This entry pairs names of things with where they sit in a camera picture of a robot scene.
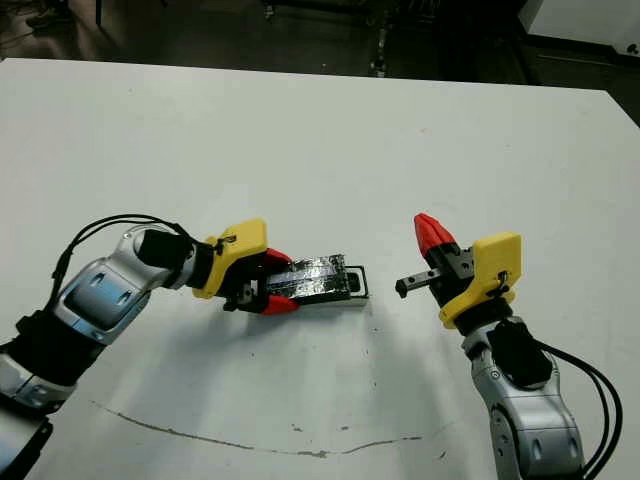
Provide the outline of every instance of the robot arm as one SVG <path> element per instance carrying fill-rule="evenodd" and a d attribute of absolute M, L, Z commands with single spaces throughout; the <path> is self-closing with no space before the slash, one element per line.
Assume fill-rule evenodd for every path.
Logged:
<path fill-rule="evenodd" d="M 142 311 L 157 287 L 200 287 L 213 247 L 162 225 L 127 231 L 0 348 L 0 476 L 23 478 L 53 430 L 46 415 Z"/>
<path fill-rule="evenodd" d="M 578 427 L 560 395 L 560 373 L 549 354 L 552 348 L 536 341 L 509 306 L 515 297 L 513 285 L 521 275 L 520 236 L 502 233 L 463 250 L 428 215 L 417 215 L 415 227 L 420 252 L 431 270 L 398 280 L 396 291 L 404 298 L 407 292 L 428 286 L 441 307 L 444 326 L 465 337 L 462 348 L 489 413 L 498 478 L 594 478 L 620 436 L 619 397 L 600 372 L 553 349 L 560 358 L 585 367 L 592 379 L 602 377 L 616 404 L 620 422 L 609 447 L 603 453 L 601 443 L 585 465 Z M 608 410 L 597 382 L 596 386 L 605 410 L 605 438 Z"/>
<path fill-rule="evenodd" d="M 142 225 L 125 232 L 111 255 L 85 266 L 59 291 L 73 248 L 115 223 Z M 155 217 L 109 217 L 76 235 L 52 277 L 46 306 L 23 317 L 18 336 L 0 346 L 3 480 L 28 473 L 53 430 L 47 415 L 60 409 L 78 378 L 144 309 L 152 290 L 187 286 L 199 298 L 225 298 L 225 310 L 261 314 L 368 296 L 362 267 L 345 266 L 341 255 L 292 262 L 267 247 L 261 219 L 199 242 Z"/>

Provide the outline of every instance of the black wire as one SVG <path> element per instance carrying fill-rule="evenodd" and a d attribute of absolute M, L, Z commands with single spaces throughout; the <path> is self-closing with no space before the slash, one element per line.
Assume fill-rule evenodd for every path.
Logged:
<path fill-rule="evenodd" d="M 114 220 L 113 222 L 108 222 L 108 223 L 105 223 L 103 225 L 100 225 L 99 227 L 96 227 L 94 230 L 92 230 L 89 233 L 85 234 L 82 238 L 78 239 L 78 241 L 76 242 L 76 246 L 80 245 L 82 242 L 87 240 L 89 237 L 92 237 L 93 235 L 98 233 L 100 230 L 103 230 L 103 229 L 105 229 L 107 227 L 110 227 L 111 225 L 119 225 L 119 224 L 123 224 L 123 223 L 134 224 L 134 225 L 147 225 L 147 224 L 150 224 L 150 223 L 158 223 L 158 222 L 154 222 L 153 220 L 148 220 L 148 221 L 144 221 L 144 222 L 135 221 L 135 220 Z"/>
<path fill-rule="evenodd" d="M 73 255 L 73 249 L 80 245 L 82 242 L 87 240 L 92 235 L 95 235 L 103 228 L 109 227 L 111 225 L 116 225 L 120 223 L 133 223 L 133 224 L 149 224 L 149 223 L 159 223 L 162 225 L 166 225 L 172 230 L 174 230 L 179 235 L 183 235 L 189 240 L 193 241 L 193 239 L 189 236 L 184 228 L 182 228 L 177 223 L 167 222 L 162 220 L 161 218 L 154 217 L 151 215 L 143 215 L 143 214 L 122 214 L 122 215 L 112 215 L 110 217 L 105 217 L 100 220 L 96 220 L 85 227 L 83 227 L 71 240 L 71 243 L 64 249 L 58 261 L 56 263 L 56 268 L 51 274 L 51 278 L 53 278 L 53 286 L 51 287 L 51 294 L 49 295 L 49 300 L 44 307 L 45 311 L 51 311 L 53 306 L 55 305 L 56 299 L 58 298 L 58 294 L 60 293 L 60 288 L 62 287 L 62 282 L 64 281 L 64 277 L 67 273 L 67 269 L 69 268 L 69 262 L 71 261 L 71 255 Z"/>
<path fill-rule="evenodd" d="M 593 381 L 593 384 L 596 386 L 596 390 L 598 390 L 598 396 L 600 397 L 600 403 L 602 404 L 602 413 L 603 413 L 603 426 L 602 426 L 602 437 L 600 438 L 600 443 L 598 444 L 598 448 L 589 459 L 589 461 L 584 466 L 584 471 L 588 471 L 593 464 L 596 462 L 598 458 L 600 458 L 600 454 L 604 450 L 605 445 L 607 444 L 607 440 L 609 438 L 609 405 L 607 404 L 607 398 L 604 395 L 604 391 L 602 390 L 602 386 L 598 381 L 598 378 L 591 372 L 585 372 Z"/>
<path fill-rule="evenodd" d="M 609 459 L 611 458 L 611 455 L 613 454 L 613 451 L 615 450 L 616 446 L 618 445 L 618 441 L 620 440 L 620 434 L 622 433 L 622 402 L 620 400 L 620 396 L 618 395 L 618 392 L 616 391 L 615 387 L 613 386 L 613 384 L 609 381 L 609 379 L 607 377 L 604 376 L 604 374 L 602 374 L 598 369 L 596 369 L 595 367 L 589 365 L 587 362 L 585 362 L 584 360 L 581 360 L 577 357 L 574 357 L 573 355 L 563 352 L 562 350 L 558 350 L 557 348 L 551 347 L 549 345 L 546 345 L 538 340 L 534 340 L 534 342 L 536 343 L 536 345 L 541 348 L 542 350 L 545 350 L 547 352 L 549 352 L 550 354 L 566 361 L 569 362 L 571 364 L 573 364 L 574 366 L 578 367 L 579 369 L 581 369 L 584 372 L 589 372 L 592 375 L 594 375 L 595 377 L 597 377 L 603 384 L 604 386 L 607 388 L 607 390 L 609 390 L 609 393 L 611 394 L 611 398 L 613 399 L 613 405 L 615 407 L 615 419 L 614 419 L 614 425 L 613 425 L 613 433 L 611 434 L 611 439 L 609 440 L 609 444 L 607 445 L 607 447 L 605 448 L 602 456 L 600 457 L 600 459 L 598 459 L 596 461 L 596 463 L 593 465 L 592 469 L 586 473 L 585 475 L 585 480 L 592 480 L 594 478 L 596 478 L 596 476 L 600 473 L 600 471 L 602 470 L 602 468 L 607 464 L 607 462 L 609 461 Z"/>

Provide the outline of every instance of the red fingertip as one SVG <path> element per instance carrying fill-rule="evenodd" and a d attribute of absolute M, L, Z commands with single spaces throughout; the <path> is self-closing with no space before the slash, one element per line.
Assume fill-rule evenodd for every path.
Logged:
<path fill-rule="evenodd" d="M 278 315 L 293 312 L 300 308 L 296 302 L 280 295 L 269 295 L 269 305 L 262 311 L 263 315 Z"/>
<path fill-rule="evenodd" d="M 453 235 L 440 225 L 440 222 L 426 213 L 416 215 L 413 218 L 413 223 L 416 227 L 418 247 L 423 257 L 433 247 L 437 247 L 443 243 L 455 243 L 456 241 Z"/>

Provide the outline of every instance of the white tabletop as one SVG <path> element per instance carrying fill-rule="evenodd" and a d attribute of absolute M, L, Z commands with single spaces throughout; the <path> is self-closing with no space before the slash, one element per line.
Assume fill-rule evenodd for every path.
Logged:
<path fill-rule="evenodd" d="M 630 478 L 639 152 L 640 131 L 599 91 L 5 60 L 2 338 L 42 306 L 71 236 L 125 212 L 199 238 L 261 216 L 293 257 L 364 264 L 372 295 L 361 310 L 263 318 L 154 292 L 52 417 L 29 478 L 495 479 L 462 337 L 426 290 L 394 291 L 426 269 L 420 211 L 463 246 L 523 234 L 514 309 L 610 375 L 626 418 L 601 478 Z M 123 230 L 79 249 L 70 272 Z M 560 368 L 588 457 L 599 403 Z"/>

